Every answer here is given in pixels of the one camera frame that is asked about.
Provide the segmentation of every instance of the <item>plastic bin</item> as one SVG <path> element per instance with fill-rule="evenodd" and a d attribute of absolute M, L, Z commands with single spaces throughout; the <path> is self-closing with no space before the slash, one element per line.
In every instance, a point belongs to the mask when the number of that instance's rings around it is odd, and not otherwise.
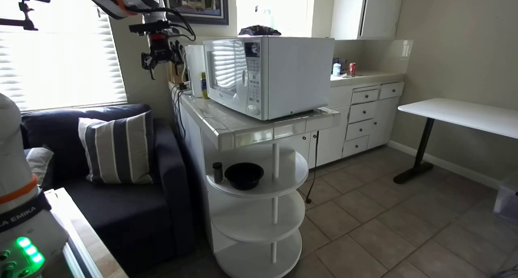
<path fill-rule="evenodd" d="M 493 212 L 510 223 L 518 224 L 518 172 L 500 183 Z"/>

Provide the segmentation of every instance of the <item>picture frame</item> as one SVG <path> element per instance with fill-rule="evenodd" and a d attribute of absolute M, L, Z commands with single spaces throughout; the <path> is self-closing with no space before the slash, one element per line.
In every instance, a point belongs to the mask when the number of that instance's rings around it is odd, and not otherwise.
<path fill-rule="evenodd" d="M 228 25 L 228 0 L 164 0 L 166 7 L 175 7 L 191 24 Z M 168 19 L 181 22 L 176 16 Z"/>

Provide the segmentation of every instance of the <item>microwave control panel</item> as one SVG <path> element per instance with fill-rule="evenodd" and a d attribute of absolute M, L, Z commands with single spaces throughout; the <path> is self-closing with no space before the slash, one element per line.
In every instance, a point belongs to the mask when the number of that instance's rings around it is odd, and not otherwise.
<path fill-rule="evenodd" d="M 261 107 L 261 42 L 245 42 L 244 51 L 248 70 L 248 110 L 257 114 Z"/>

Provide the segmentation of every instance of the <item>drawer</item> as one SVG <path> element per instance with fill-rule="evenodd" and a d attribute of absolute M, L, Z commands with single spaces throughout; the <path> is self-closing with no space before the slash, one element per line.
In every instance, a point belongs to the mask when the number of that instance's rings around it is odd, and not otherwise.
<path fill-rule="evenodd" d="M 378 93 L 380 90 L 368 90 L 361 92 L 353 92 L 351 104 L 365 103 L 370 101 L 376 101 L 378 99 Z"/>
<path fill-rule="evenodd" d="M 351 104 L 352 93 L 353 88 L 351 86 L 331 88 L 331 94 L 329 95 L 327 108 L 349 106 Z"/>
<path fill-rule="evenodd" d="M 364 121 L 374 117 L 374 114 L 376 113 L 376 104 L 377 101 L 351 105 L 348 123 Z"/>
<path fill-rule="evenodd" d="M 342 151 L 342 158 L 361 153 L 367 149 L 369 136 L 362 136 L 344 143 L 344 150 Z"/>
<path fill-rule="evenodd" d="M 368 121 L 349 124 L 347 126 L 346 141 L 350 141 L 361 136 L 368 136 L 372 131 L 373 122 L 374 120 L 369 119 Z"/>
<path fill-rule="evenodd" d="M 380 99 L 401 96 L 403 86 L 405 86 L 404 82 L 381 85 Z"/>

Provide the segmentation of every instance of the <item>kitchen counter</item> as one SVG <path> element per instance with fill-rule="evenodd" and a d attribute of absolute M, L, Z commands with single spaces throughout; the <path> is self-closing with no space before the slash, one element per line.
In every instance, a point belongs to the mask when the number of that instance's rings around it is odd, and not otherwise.
<path fill-rule="evenodd" d="M 340 125 L 340 113 L 329 108 L 317 108 L 271 121 L 260 121 L 216 103 L 183 94 L 180 97 L 183 111 L 198 127 L 205 131 L 218 151 L 279 140 L 289 136 L 324 130 Z"/>
<path fill-rule="evenodd" d="M 356 74 L 355 77 L 331 76 L 331 88 L 358 84 L 396 83 L 404 81 L 406 77 L 406 74 L 376 71 L 357 71 Z"/>

